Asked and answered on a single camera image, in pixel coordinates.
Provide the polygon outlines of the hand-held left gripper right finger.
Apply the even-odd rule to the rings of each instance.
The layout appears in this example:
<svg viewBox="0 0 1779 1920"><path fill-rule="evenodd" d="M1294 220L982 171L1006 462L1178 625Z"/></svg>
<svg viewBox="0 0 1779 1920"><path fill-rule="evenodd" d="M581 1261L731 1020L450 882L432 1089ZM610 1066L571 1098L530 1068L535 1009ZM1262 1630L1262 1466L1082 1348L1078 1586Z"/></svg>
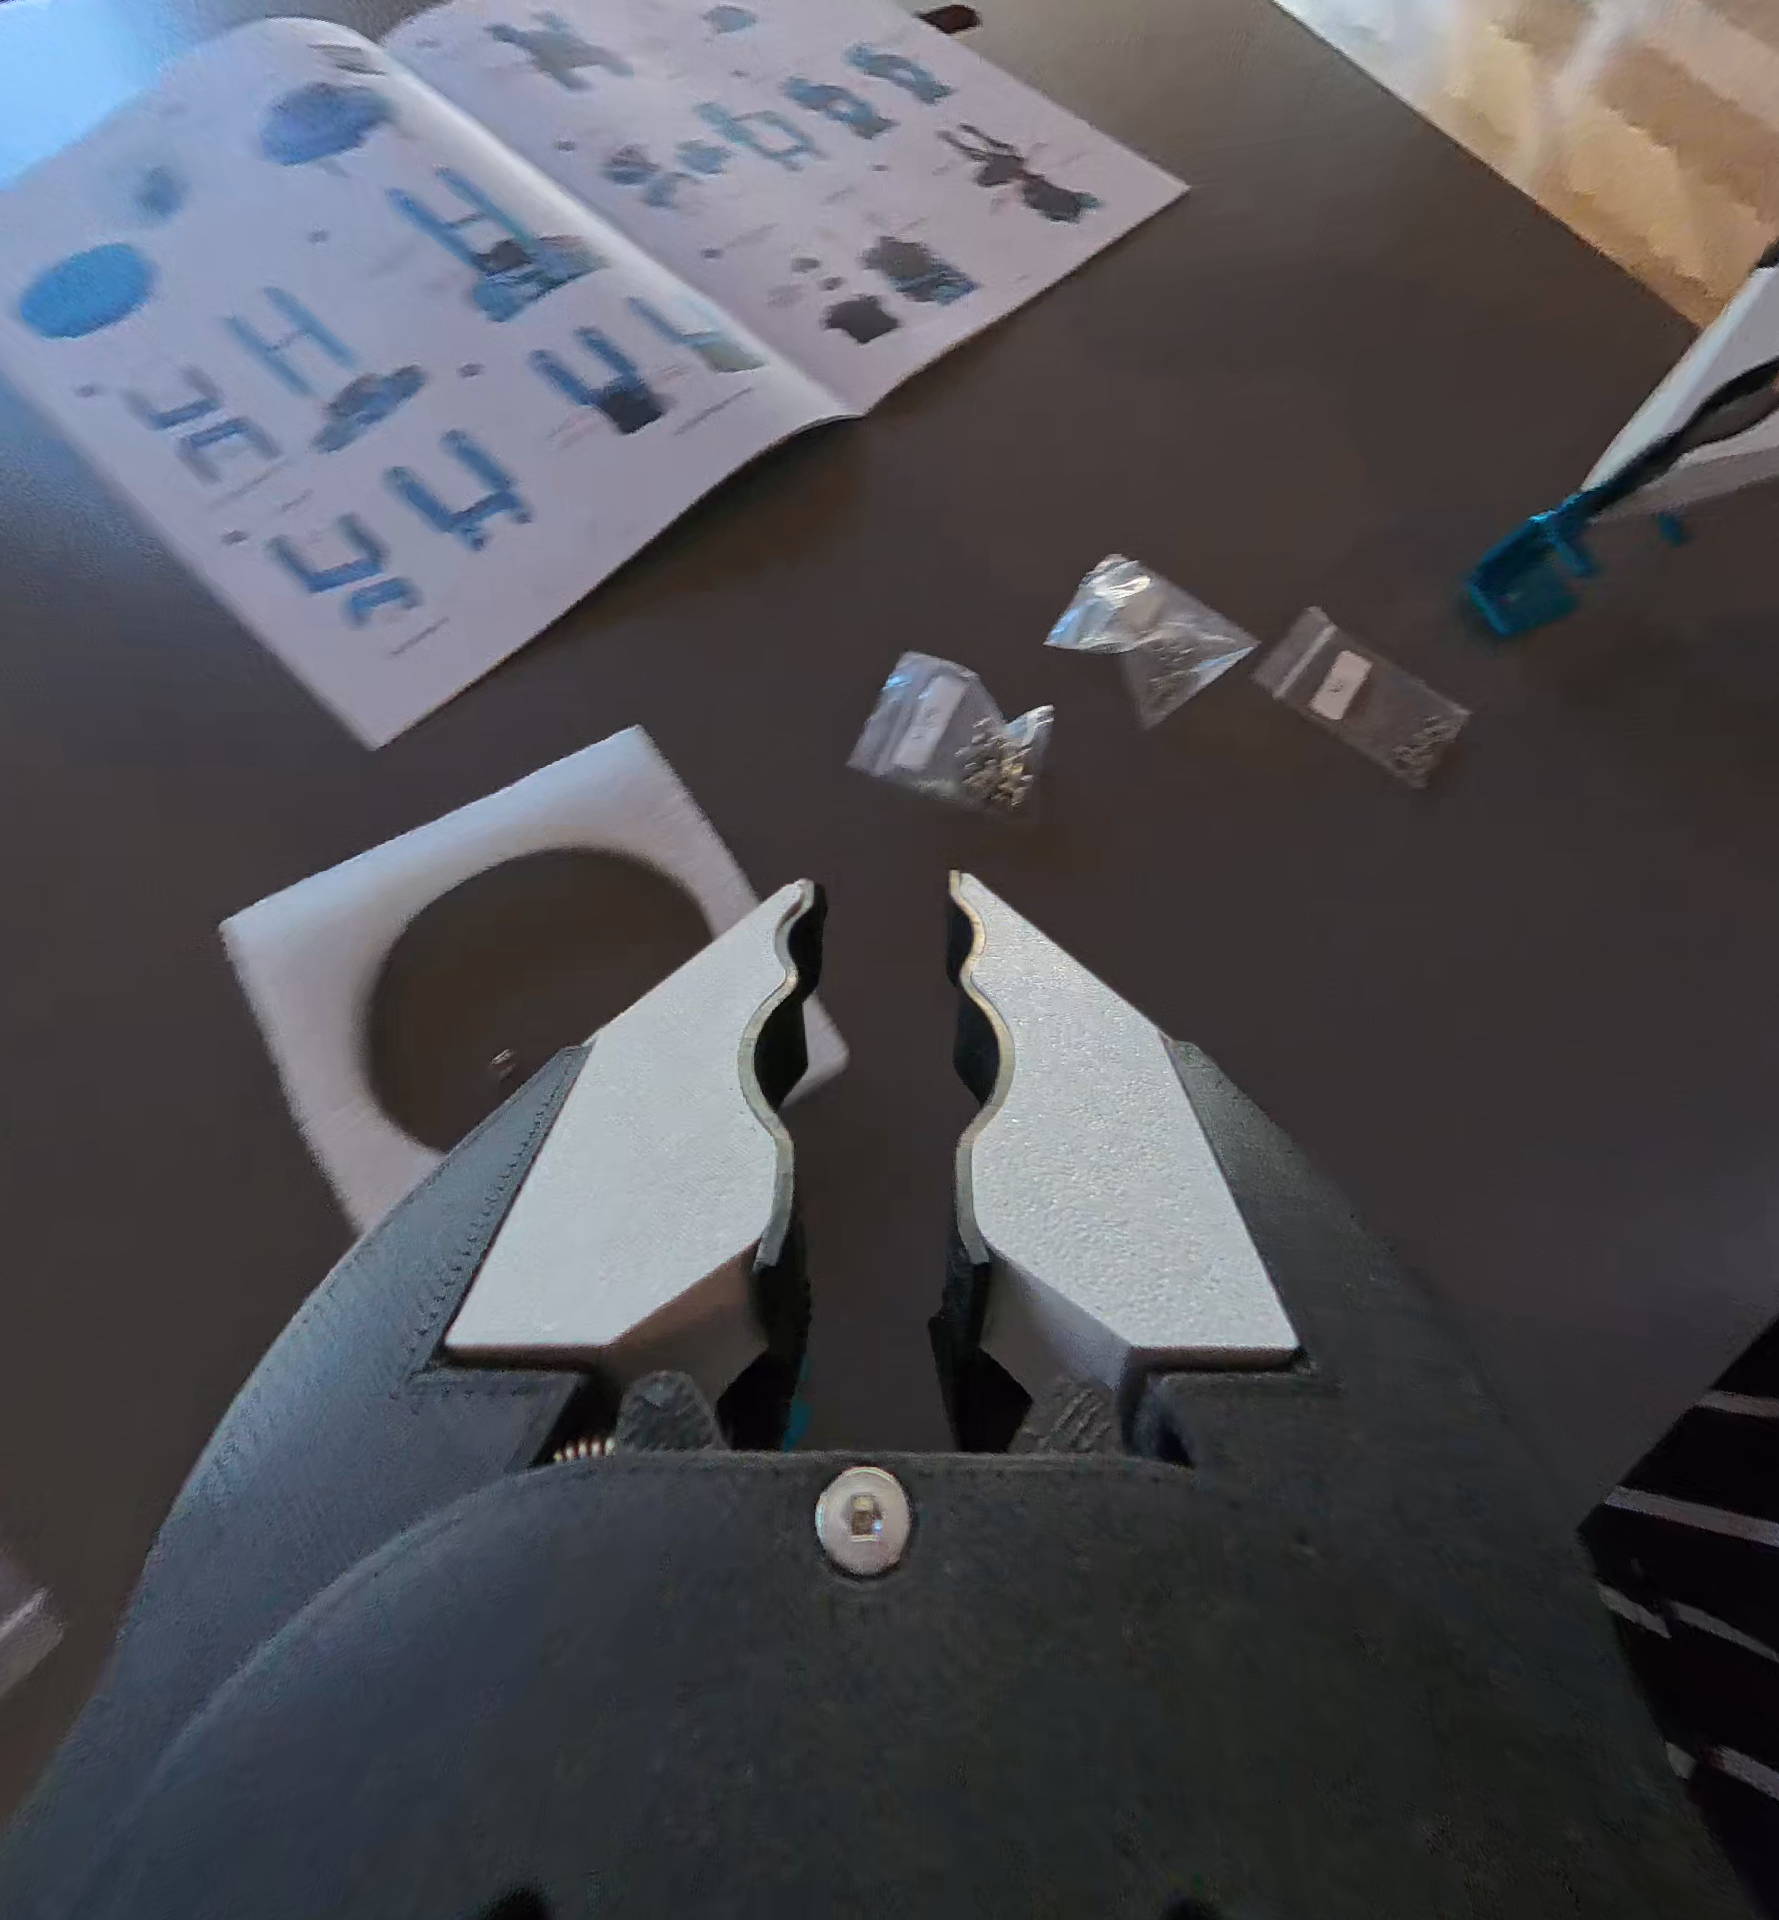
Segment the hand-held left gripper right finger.
<svg viewBox="0 0 1779 1920"><path fill-rule="evenodd" d="M1023 1390L1060 1376L1280 1370L1289 1311L1165 1030L967 870L949 877L947 1332Z"/></svg>

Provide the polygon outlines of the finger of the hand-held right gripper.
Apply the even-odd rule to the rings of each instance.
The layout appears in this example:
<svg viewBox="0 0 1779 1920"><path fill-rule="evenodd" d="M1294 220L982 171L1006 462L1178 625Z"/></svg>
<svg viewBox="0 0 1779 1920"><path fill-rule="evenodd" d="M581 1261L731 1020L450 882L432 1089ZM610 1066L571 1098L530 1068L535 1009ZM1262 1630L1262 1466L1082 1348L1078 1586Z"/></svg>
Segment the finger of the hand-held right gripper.
<svg viewBox="0 0 1779 1920"><path fill-rule="evenodd" d="M1609 505L1606 521L1680 514L1774 482L1779 482L1779 409L1733 438L1684 454L1662 477Z"/></svg>
<svg viewBox="0 0 1779 1920"><path fill-rule="evenodd" d="M1717 444L1779 409L1779 240L1584 479L1596 488L1627 467L1651 486L1684 454Z"/></svg>

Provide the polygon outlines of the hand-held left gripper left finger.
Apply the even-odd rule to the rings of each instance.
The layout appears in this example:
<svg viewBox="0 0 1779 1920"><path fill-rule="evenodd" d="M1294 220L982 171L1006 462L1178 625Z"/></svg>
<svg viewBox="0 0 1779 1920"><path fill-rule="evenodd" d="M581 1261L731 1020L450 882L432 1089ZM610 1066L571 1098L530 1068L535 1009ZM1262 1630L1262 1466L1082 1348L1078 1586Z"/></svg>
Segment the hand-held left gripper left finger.
<svg viewBox="0 0 1779 1920"><path fill-rule="evenodd" d="M447 1357L614 1384L795 1379L809 1288L786 1107L809 1073L827 914L812 879L788 882L597 1033Z"/></svg>

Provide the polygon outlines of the blue metal bracket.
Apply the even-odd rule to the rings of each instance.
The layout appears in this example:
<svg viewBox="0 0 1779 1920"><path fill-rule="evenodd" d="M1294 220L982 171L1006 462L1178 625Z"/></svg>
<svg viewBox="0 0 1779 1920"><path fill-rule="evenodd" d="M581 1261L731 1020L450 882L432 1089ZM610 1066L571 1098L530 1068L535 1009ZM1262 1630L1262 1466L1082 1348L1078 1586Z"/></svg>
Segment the blue metal bracket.
<svg viewBox="0 0 1779 1920"><path fill-rule="evenodd" d="M1580 606L1601 563L1595 526L1643 488L1601 484L1528 516L1492 545L1466 576L1461 602L1494 636L1517 638L1550 626Z"/></svg>

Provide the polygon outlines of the clear nut bag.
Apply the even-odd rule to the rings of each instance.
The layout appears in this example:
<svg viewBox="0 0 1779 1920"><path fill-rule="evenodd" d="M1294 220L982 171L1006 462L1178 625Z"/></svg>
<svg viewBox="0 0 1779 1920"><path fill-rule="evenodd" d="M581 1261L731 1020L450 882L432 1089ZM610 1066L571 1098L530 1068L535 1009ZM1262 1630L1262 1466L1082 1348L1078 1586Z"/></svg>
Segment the clear nut bag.
<svg viewBox="0 0 1779 1920"><path fill-rule="evenodd" d="M1433 780L1471 717L1318 606L1261 652L1252 681L1408 788Z"/></svg>

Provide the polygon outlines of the clear plastic screw bag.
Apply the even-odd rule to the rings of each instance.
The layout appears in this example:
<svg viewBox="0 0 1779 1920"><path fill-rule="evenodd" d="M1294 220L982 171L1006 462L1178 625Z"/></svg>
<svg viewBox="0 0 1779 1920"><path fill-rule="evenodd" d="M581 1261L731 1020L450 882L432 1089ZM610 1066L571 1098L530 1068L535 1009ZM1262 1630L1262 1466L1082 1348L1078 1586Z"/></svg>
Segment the clear plastic screw bag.
<svg viewBox="0 0 1779 1920"><path fill-rule="evenodd" d="M1139 562L1109 555L1051 625L1054 652L1115 659L1144 732L1256 654L1252 633Z"/></svg>
<svg viewBox="0 0 1779 1920"><path fill-rule="evenodd" d="M971 668L906 652L847 769L967 812L1017 815L1043 779L1054 719L1049 705L1005 715Z"/></svg>

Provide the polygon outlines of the white foam square with hole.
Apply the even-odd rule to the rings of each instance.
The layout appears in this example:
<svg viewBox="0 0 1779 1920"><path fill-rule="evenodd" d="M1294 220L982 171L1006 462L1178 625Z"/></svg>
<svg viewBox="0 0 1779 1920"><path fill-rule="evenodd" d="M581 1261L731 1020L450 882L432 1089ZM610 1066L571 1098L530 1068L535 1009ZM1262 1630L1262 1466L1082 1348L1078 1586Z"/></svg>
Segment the white foam square with hole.
<svg viewBox="0 0 1779 1920"><path fill-rule="evenodd" d="M738 1049L812 979L827 894L759 899L643 728L261 899L224 924L290 1114L352 1233L544 1068L581 1068L597 1179L641 1112L746 1116Z"/></svg>

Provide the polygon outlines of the white instruction booklet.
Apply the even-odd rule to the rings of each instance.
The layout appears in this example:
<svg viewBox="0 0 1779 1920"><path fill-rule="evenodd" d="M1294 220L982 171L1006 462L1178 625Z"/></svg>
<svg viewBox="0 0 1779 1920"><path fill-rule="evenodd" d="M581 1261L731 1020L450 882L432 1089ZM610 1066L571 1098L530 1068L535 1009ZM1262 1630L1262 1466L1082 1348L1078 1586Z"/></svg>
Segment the white instruction booklet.
<svg viewBox="0 0 1779 1920"><path fill-rule="evenodd" d="M0 367L377 747L1184 193L900 3L272 17L0 189Z"/></svg>

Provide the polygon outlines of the black white striped clothing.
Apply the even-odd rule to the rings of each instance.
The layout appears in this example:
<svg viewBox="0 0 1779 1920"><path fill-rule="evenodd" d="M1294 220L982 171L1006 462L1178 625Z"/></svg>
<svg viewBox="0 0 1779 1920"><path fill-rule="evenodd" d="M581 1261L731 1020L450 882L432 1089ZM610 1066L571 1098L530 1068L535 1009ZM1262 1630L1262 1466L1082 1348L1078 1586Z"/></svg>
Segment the black white striped clothing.
<svg viewBox="0 0 1779 1920"><path fill-rule="evenodd" d="M1779 1918L1779 1318L1580 1528L1666 1756Z"/></svg>

